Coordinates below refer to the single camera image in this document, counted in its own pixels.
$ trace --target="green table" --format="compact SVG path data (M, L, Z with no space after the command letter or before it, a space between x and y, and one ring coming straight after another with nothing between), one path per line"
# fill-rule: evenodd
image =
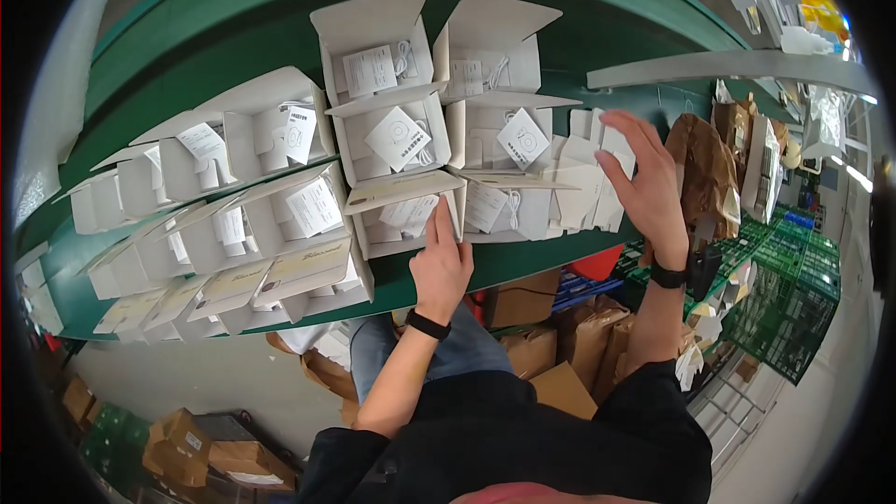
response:
M63 190L90 174L90 167L146 129L192 108L233 85L281 66L293 65L319 85L317 37L308 14L342 0L162 0L133 21L91 68L86 123L68 163L60 167ZM665 136L685 110L709 116L710 82L678 87L633 86L612 94L585 88L585 72L621 62L694 50L743 47L730 28L693 0L530 0L560 8L564 16L539 33L541 92L581 99L584 107L625 108L654 122ZM458 0L427 0L423 16L430 40ZM758 87L733 83L735 96ZM757 95L766 112L774 98ZM568 109L554 113L554 131L568 132ZM65 325L63 336L109 338L91 331L112 301L97 301L89 280L77 272L104 247L126 235L115 230L93 236L73 232L67 201L45 204L16 236L23 253L50 238L42 258L51 295ZM616 234L581 232L550 241L477 245L471 289L492 286L559 266L636 237L627 221ZM375 302L312 316L302 325L346 319L414 303L407 270L413 253L371 262ZM293 327L285 324L280 327Z

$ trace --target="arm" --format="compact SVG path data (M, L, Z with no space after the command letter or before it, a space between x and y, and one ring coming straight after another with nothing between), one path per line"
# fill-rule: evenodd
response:
M670 271L684 270L688 239L671 154L657 130L643 119L610 111L600 120L625 135L638 163L638 174L630 181L615 156L609 152L595 153L619 202L632 224L652 245L656 262ZM684 305L684 287L669 290L653 281L648 283L638 318L632 324L626 376L646 363L678 358Z
M473 250L455 243L451 213L444 197L427 220L427 246L409 263L417 287L419 315L440 325L451 321L473 273ZM431 336L408 327L395 346L352 424L394 438L410 422L429 361L438 346Z

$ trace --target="jeans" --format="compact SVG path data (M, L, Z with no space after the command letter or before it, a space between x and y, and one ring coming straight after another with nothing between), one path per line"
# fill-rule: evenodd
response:
M349 332L351 377L355 382L357 400L364 405L376 376L398 340L392 327L391 313L352 319ZM452 316L451 333L435 348L426 381L481 370L513 373L507 352L461 302Z

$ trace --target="hand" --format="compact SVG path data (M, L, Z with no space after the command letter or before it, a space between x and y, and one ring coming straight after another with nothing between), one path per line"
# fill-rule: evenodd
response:
M427 246L408 266L417 286L415 311L447 325L473 274L473 246L466 241L454 242L451 212L444 196L427 220Z
M611 110L601 115L600 121L625 136L638 163L638 174L629 181L614 155L594 153L619 202L634 227L652 245L657 263L670 271L685 270L690 248L672 155L657 130L644 119Z

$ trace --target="sleeve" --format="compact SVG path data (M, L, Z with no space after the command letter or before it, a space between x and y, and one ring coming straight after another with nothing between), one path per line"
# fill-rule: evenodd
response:
M674 360L644 364L625 378L593 420L656 446L690 448L707 465L712 458L709 438L687 411Z
M320 431L311 446L297 502L345 502L388 445L386 436L372 431Z

